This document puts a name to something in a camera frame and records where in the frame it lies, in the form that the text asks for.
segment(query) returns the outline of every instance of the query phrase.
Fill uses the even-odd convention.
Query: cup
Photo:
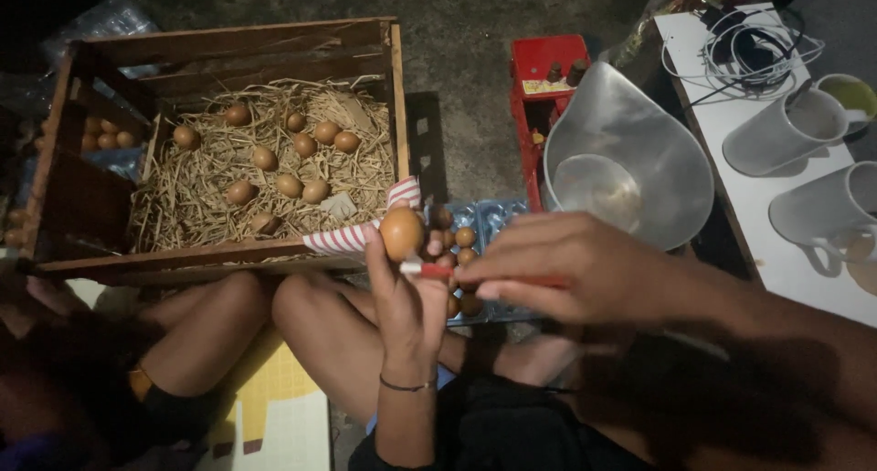
[[[767,213],[790,242],[823,248],[844,262],[877,261],[877,247],[859,259],[840,251],[863,233],[877,238],[877,162],[856,163],[779,194]]]
[[[877,117],[877,95],[861,79],[845,73],[830,73],[817,80],[813,87],[828,93],[844,107],[850,123],[847,135],[864,129]]]
[[[761,176],[843,137],[849,122],[840,102],[816,89],[786,106],[788,93],[728,134],[722,152],[742,174]]]

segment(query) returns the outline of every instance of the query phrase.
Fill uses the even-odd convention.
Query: electrical cord
[[[732,15],[738,12],[739,11],[735,9],[733,12],[723,15],[709,28],[708,32],[710,35],[712,35],[712,37],[708,36],[704,40],[703,47],[701,49],[701,51],[703,52],[703,57],[707,70],[707,73],[703,75],[682,75],[676,73],[674,69],[670,68],[670,66],[666,64],[666,47],[669,39],[664,40],[664,44],[661,48],[661,63],[668,73],[680,79],[712,78],[719,79],[722,82],[726,82],[725,85],[719,87],[708,95],[689,103],[680,111],[679,114],[684,113],[692,106],[695,106],[696,104],[705,101],[714,95],[722,93],[732,86],[738,85],[746,90],[762,91],[773,86],[781,85],[786,81],[788,76],[791,75],[792,71],[797,66],[799,66],[796,64],[797,62],[800,61],[801,64],[806,65],[818,58],[825,48],[824,41],[808,37],[804,34],[805,24],[803,17],[801,17],[797,13],[794,13],[791,10],[789,10],[789,12],[792,14],[792,16],[794,16],[795,19],[799,23],[801,23],[800,30],[788,28],[778,19],[768,14],[769,10],[765,9],[756,10],[751,14],[745,16],[743,20],[725,28],[725,24],[722,24],[722,22],[728,20],[729,17],[732,17]],[[753,24],[745,22],[745,20],[761,14],[770,17],[775,25]],[[718,35],[713,34],[714,31],[718,29],[718,26],[720,24],[722,24],[724,30],[722,30],[722,32]],[[717,64],[715,61],[716,48],[723,39],[723,37],[730,33],[733,33],[732,36],[730,36],[729,42],[730,61],[722,66],[720,64]],[[755,45],[758,48],[761,48],[762,50],[771,51],[771,54],[773,55],[773,61],[771,62],[771,64],[762,68],[753,69],[750,65],[746,63],[746,61],[743,61],[740,53],[740,44],[741,38],[745,35],[748,35],[752,38],[751,44]],[[790,41],[788,39],[792,37],[795,38],[794,41]],[[804,40],[812,45],[812,49],[802,54],[796,54],[796,48],[800,46]]]

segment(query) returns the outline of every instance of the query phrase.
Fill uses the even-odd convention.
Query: bracelet
[[[439,382],[438,382],[439,377],[438,376],[439,375],[436,374],[436,378],[434,378],[432,381],[428,381],[424,385],[420,385],[417,387],[399,387],[397,385],[393,385],[393,384],[391,384],[383,379],[383,374],[378,374],[378,379],[380,379],[380,385],[382,385],[384,387],[392,388],[393,390],[401,390],[403,392],[417,392],[421,388],[435,387],[436,385],[438,385],[439,384]]]

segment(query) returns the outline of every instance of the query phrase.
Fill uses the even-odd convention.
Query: hand
[[[684,282],[679,260],[587,213],[517,217],[484,255],[458,271],[460,282],[485,281],[477,296],[503,299],[562,322],[645,320]],[[569,291],[497,278],[562,275]]]
[[[407,201],[394,204],[408,206]],[[368,226],[366,265],[385,357],[434,365],[447,320],[448,287],[442,280],[402,276],[387,259],[380,233]]]

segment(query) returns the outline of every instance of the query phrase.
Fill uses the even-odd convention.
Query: plastic egg tray
[[[426,216],[431,216],[431,207],[426,206],[424,209]],[[473,250],[481,255],[487,245],[497,237],[497,234],[504,228],[513,216],[528,212],[526,200],[487,200],[475,201],[462,204],[445,204],[444,208],[451,211],[454,216],[454,223],[451,230],[457,232],[460,228],[469,226],[475,230],[475,243],[472,245]],[[460,247],[454,245],[451,252],[457,253]],[[457,289],[454,292],[457,298],[462,297],[463,290]],[[536,318],[526,308],[514,307],[504,302],[484,302],[484,308],[475,317],[467,317],[459,313],[456,317],[448,319],[449,326],[469,325],[472,323],[486,322],[516,322]]]

